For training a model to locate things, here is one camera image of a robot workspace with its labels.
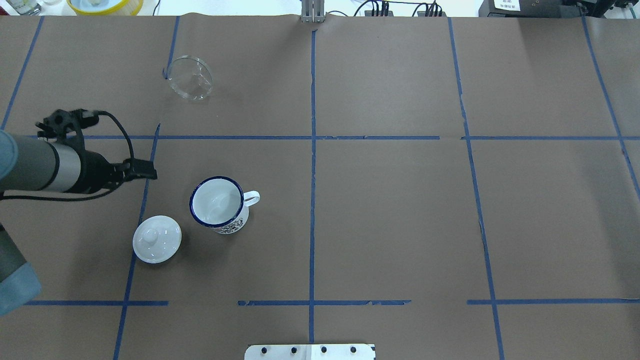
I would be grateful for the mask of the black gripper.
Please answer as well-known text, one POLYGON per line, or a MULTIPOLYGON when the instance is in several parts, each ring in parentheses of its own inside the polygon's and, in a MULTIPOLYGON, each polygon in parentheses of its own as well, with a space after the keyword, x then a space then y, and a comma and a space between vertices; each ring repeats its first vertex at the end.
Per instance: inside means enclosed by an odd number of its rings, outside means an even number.
POLYGON ((112 191, 116 187, 133 180, 157 180, 154 162, 138 158, 128 158, 122 162, 109 162, 97 152, 85 150, 80 155, 80 177, 78 192, 94 194, 100 190, 112 191))

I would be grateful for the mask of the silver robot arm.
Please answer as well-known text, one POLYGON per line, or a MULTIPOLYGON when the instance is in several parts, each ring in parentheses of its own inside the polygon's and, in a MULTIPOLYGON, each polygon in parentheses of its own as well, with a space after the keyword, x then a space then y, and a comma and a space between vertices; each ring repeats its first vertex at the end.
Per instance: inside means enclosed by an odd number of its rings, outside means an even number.
MULTIPOLYGON (((131 152, 123 162, 109 162, 86 150, 81 136, 54 142, 1 132, 1 192, 26 191, 23 199, 46 201, 35 192, 59 193, 51 202, 80 202, 103 198, 133 180, 155 180, 152 161, 131 152)), ((0 231, 0 312, 6 315, 34 299, 41 282, 34 267, 5 228, 0 231)))

